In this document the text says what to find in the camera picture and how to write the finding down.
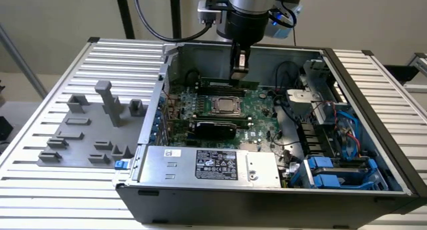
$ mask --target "white sticker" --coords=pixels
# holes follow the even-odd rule
[[[164,150],[164,156],[165,157],[180,157],[181,156],[181,150],[180,149],[165,149]]]

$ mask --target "white wall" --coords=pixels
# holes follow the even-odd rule
[[[181,0],[182,35],[196,33],[198,0]],[[128,0],[134,35],[146,32]],[[140,0],[146,20],[172,35],[169,0]],[[425,0],[301,0],[296,26],[300,46],[372,50],[384,64],[404,64],[413,52],[427,51]],[[0,0],[0,21],[28,62],[42,74],[61,74],[89,36],[124,38],[116,0]],[[200,39],[213,40],[212,29]],[[292,44],[264,39],[262,43]],[[0,47],[0,72],[18,69]]]

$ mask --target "warning label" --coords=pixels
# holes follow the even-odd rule
[[[197,150],[194,177],[197,179],[237,180],[236,152]]]

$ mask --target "slotted aluminum table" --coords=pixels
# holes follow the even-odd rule
[[[419,125],[425,123],[425,111],[373,57],[360,51],[335,52],[427,182],[427,150],[420,145],[425,143],[421,139],[427,138],[427,126]],[[188,229],[141,225],[133,220],[113,189],[113,169],[36,165],[38,153],[68,111],[65,102],[70,94],[85,94],[89,102],[101,102],[93,86],[97,80],[109,80],[112,94],[121,103],[130,99],[148,102],[162,63],[161,53],[162,43],[156,41],[100,39],[84,46],[0,156],[0,229]],[[124,180],[126,172],[121,172],[118,179]],[[427,206],[407,215],[385,215],[360,229],[424,230]]]

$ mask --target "black metal pole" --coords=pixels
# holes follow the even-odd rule
[[[134,39],[128,0],[117,0],[117,5],[120,10],[120,17],[121,17],[125,38]]]
[[[170,18],[172,18],[172,36],[174,39],[181,38],[181,0],[169,0]]]

